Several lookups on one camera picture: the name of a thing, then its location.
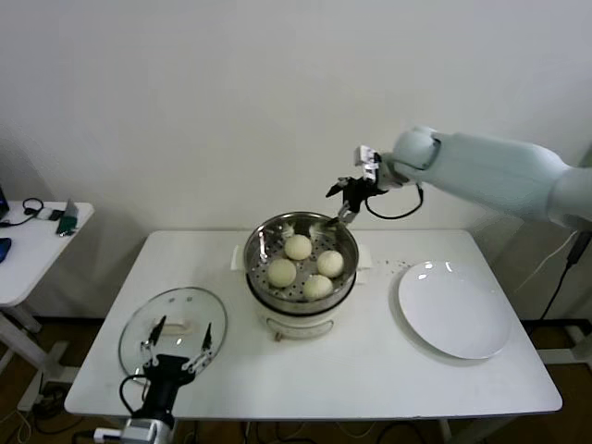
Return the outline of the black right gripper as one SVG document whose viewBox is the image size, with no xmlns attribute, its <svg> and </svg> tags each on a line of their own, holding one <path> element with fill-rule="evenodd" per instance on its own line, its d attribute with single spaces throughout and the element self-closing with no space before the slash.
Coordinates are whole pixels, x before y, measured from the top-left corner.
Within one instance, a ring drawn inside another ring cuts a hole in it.
<svg viewBox="0 0 592 444">
<path fill-rule="evenodd" d="M 329 188 L 326 198 L 340 192 L 344 192 L 344 204 L 338 214 L 324 224 L 327 228 L 349 225 L 359 214 L 359 211 L 352 209 L 359 209 L 366 199 L 376 195 L 376 184 L 370 179 L 339 177 L 337 182 Z"/>
</svg>

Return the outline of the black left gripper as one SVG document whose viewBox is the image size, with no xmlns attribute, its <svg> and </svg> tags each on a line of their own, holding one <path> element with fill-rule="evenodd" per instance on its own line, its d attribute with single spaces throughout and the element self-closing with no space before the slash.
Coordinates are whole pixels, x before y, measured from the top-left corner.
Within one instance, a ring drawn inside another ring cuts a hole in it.
<svg viewBox="0 0 592 444">
<path fill-rule="evenodd" d="M 167 354 L 158 354 L 156 357 L 155 347 L 166 320 L 167 317 L 163 315 L 153 326 L 148 339 L 140 345 L 144 375 L 149 381 L 141 407 L 142 417 L 171 417 L 179 390 L 195 379 L 195 374 L 191 371 L 202 371 L 214 358 L 211 323 L 205 331 L 201 351 L 190 360 Z"/>
</svg>

